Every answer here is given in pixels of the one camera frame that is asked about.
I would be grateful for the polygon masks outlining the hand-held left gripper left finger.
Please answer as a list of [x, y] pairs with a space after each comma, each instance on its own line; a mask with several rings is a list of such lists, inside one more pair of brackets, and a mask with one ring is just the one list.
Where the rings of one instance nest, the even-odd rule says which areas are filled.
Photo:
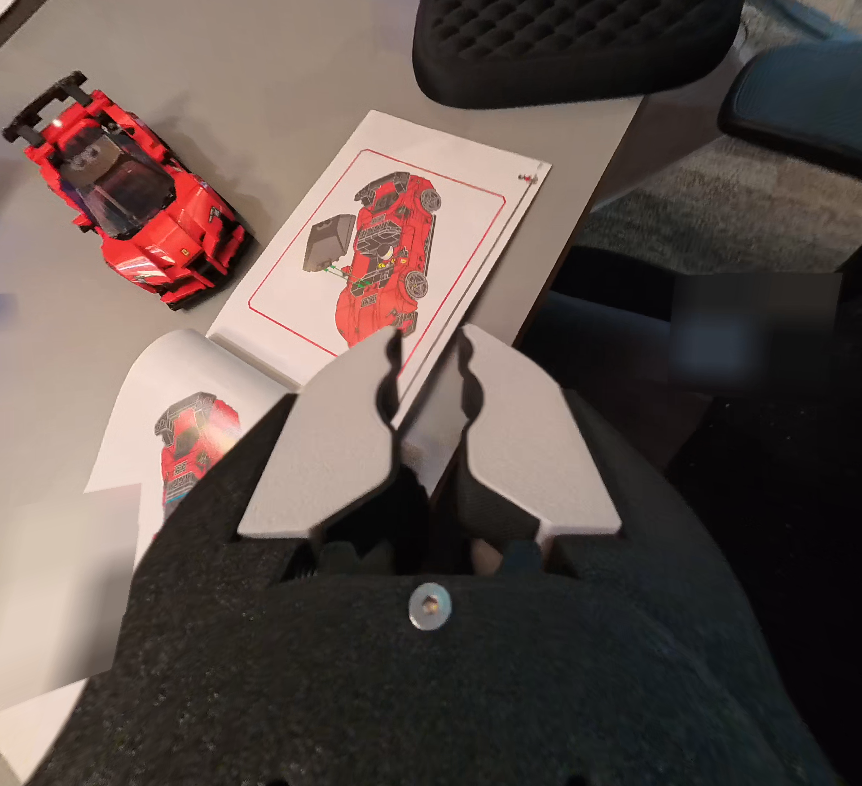
[[315, 539], [400, 468], [402, 333], [384, 327], [297, 394], [238, 526], [243, 539]]

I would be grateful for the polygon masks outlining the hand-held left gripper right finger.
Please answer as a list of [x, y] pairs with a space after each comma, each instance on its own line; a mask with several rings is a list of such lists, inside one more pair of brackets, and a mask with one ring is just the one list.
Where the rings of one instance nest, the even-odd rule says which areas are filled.
[[605, 536], [621, 520], [561, 387], [481, 328], [458, 332], [458, 520], [474, 539]]

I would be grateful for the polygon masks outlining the person's black clothing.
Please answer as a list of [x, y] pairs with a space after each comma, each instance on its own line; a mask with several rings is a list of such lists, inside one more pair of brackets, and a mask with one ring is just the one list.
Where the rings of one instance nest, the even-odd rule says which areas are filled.
[[825, 399], [712, 397], [666, 378], [681, 273], [572, 247], [520, 348], [666, 476], [728, 558], [782, 679], [860, 784], [860, 250], [840, 267]]

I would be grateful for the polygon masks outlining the black quilted foam cushion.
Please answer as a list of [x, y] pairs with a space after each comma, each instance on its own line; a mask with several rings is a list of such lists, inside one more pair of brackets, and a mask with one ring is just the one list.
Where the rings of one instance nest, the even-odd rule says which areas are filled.
[[419, 0], [418, 88], [494, 110], [640, 97], [705, 79], [745, 0]]

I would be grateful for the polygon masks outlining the red lego car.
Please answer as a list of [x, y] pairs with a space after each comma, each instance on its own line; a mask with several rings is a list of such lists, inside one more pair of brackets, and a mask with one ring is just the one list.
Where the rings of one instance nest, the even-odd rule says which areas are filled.
[[[149, 125], [101, 90], [86, 91], [80, 71], [53, 83], [29, 102], [2, 131], [25, 155], [50, 190], [75, 212], [72, 224], [101, 241], [103, 262], [114, 273], [151, 293], [172, 311], [188, 309], [227, 282], [253, 236], [239, 213], [195, 174]], [[166, 170], [175, 200], [128, 240], [108, 238], [60, 186], [62, 147], [86, 126], [129, 134]]]

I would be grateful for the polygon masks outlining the lego instruction booklet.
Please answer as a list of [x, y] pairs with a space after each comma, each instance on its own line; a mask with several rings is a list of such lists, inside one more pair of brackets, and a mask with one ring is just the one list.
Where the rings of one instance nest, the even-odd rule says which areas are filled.
[[371, 380], [346, 353], [399, 330], [400, 426], [549, 170], [369, 112], [208, 333], [167, 333], [131, 365], [87, 490], [141, 485], [135, 559], [264, 404], [330, 362], [347, 372], [321, 410], [334, 422], [322, 462], [364, 474], [347, 447], [370, 421], [348, 403]]

